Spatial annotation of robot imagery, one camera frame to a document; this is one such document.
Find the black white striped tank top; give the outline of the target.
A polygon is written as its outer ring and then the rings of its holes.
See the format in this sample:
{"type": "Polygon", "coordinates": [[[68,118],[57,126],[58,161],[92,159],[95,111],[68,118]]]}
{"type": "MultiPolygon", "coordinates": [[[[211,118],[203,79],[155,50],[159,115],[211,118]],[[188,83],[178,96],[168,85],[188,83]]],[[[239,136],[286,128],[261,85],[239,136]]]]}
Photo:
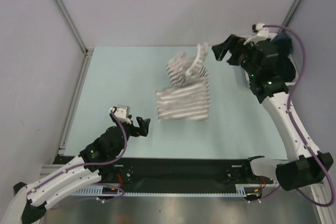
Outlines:
{"type": "Polygon", "coordinates": [[[167,65],[171,86],[155,92],[158,120],[207,120],[211,105],[208,71],[204,66],[208,44],[197,45],[197,55],[179,51],[167,65]]]}

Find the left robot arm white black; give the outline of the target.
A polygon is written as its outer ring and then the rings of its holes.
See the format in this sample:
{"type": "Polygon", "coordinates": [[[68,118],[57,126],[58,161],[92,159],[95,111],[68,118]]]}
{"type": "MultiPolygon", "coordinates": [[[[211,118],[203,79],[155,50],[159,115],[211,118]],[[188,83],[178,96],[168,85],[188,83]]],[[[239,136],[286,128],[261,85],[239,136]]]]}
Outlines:
{"type": "Polygon", "coordinates": [[[111,111],[110,117],[115,126],[109,127],[63,167],[34,183],[20,182],[13,187],[16,194],[22,191],[25,195],[23,208],[15,211],[19,223],[34,223],[75,191],[115,178],[114,164],[125,154],[129,138],[147,136],[151,120],[137,117],[138,125],[134,126],[130,115],[117,116],[111,111]]]}

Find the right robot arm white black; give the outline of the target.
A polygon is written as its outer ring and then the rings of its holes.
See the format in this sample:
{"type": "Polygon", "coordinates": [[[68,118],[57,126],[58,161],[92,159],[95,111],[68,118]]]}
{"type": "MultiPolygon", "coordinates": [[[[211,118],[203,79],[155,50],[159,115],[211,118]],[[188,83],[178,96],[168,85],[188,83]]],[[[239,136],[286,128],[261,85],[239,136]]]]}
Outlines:
{"type": "Polygon", "coordinates": [[[247,75],[248,87],[271,117],[284,144],[287,161],[260,158],[242,169],[243,179],[254,183],[261,176],[275,179],[286,190],[323,181],[333,158],[323,153],[309,137],[290,99],[294,90],[289,83],[296,78],[296,68],[289,56],[292,39],[285,33],[251,38],[230,35],[212,46],[217,61],[227,53],[227,63],[239,66],[247,75]]]}

